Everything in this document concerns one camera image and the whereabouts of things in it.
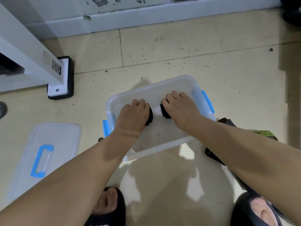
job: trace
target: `wall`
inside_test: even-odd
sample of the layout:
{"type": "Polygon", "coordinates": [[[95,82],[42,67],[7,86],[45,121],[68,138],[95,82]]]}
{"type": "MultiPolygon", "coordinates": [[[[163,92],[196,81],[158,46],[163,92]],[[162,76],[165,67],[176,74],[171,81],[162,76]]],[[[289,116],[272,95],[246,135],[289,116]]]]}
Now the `wall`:
{"type": "Polygon", "coordinates": [[[46,22],[173,3],[173,0],[0,0],[21,23],[46,22]]]}
{"type": "Polygon", "coordinates": [[[280,0],[0,0],[38,39],[273,8],[280,0]]]}

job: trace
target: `black sticker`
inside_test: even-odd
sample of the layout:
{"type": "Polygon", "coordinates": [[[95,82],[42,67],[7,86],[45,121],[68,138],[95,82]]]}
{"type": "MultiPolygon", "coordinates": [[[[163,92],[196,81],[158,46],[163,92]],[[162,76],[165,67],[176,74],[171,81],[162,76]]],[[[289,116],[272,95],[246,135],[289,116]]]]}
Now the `black sticker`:
{"type": "Polygon", "coordinates": [[[61,75],[61,67],[53,60],[52,61],[52,68],[59,74],[61,75]]]}

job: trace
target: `clear plastic container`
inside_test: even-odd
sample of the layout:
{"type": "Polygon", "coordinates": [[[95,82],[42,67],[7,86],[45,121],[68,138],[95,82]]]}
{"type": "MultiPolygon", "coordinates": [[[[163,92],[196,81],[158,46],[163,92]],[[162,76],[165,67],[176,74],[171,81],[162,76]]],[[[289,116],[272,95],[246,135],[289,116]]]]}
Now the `clear plastic container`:
{"type": "Polygon", "coordinates": [[[77,156],[82,128],[46,122],[31,132],[5,198],[8,205],[58,167],[77,156]]]}
{"type": "MultiPolygon", "coordinates": [[[[173,90],[185,92],[193,99],[203,116],[215,120],[213,106],[205,91],[200,89],[193,77],[182,75],[111,96],[106,102],[108,120],[103,121],[105,137],[114,130],[116,118],[119,116],[122,107],[130,104],[134,98],[138,100],[145,99],[152,110],[157,111],[160,108],[162,98],[173,90]]],[[[192,139],[193,137],[180,130],[172,119],[166,119],[162,115],[154,113],[152,123],[145,127],[141,136],[123,160],[137,159],[189,142],[192,139]]]]}

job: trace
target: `black slipper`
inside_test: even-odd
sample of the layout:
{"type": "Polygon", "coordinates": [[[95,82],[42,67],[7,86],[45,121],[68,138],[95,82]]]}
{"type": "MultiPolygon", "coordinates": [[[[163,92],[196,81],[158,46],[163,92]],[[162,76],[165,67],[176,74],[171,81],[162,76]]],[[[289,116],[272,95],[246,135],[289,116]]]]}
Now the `black slipper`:
{"type": "Polygon", "coordinates": [[[84,226],[125,226],[126,224],[126,204],[122,192],[117,190],[117,207],[113,212],[103,215],[91,214],[84,226]]]}
{"type": "MultiPolygon", "coordinates": [[[[248,192],[245,192],[239,196],[232,212],[230,226],[269,226],[251,209],[251,201],[256,197],[260,196],[252,196],[252,194],[249,194],[248,192]]],[[[265,202],[276,217],[278,226],[282,226],[280,218],[273,206],[268,201],[265,202]]]]}

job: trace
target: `blue handle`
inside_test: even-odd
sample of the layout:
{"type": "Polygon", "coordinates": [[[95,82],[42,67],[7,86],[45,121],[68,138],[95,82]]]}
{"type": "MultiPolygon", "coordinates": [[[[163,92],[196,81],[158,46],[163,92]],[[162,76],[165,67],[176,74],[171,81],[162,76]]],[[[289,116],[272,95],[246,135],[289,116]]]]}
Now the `blue handle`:
{"type": "Polygon", "coordinates": [[[103,120],[103,121],[102,121],[102,128],[103,128],[103,134],[104,134],[104,137],[105,137],[105,138],[106,138],[109,134],[111,134],[110,128],[109,128],[109,122],[108,122],[108,120],[103,120]]]}
{"type": "Polygon", "coordinates": [[[54,148],[53,145],[47,145],[47,144],[40,146],[38,154],[37,154],[36,159],[35,159],[35,162],[33,163],[33,166],[32,166],[32,170],[31,170],[31,173],[30,173],[31,177],[43,178],[45,176],[45,171],[36,172],[36,169],[37,169],[39,161],[41,159],[43,150],[46,149],[47,151],[52,152],[53,148],[54,148]]]}
{"type": "Polygon", "coordinates": [[[202,90],[202,93],[203,93],[203,95],[204,95],[204,97],[205,97],[205,99],[206,99],[206,101],[207,101],[207,103],[209,105],[209,108],[211,109],[212,113],[215,113],[213,105],[212,105],[210,99],[208,98],[206,92],[204,90],[202,90]]]}

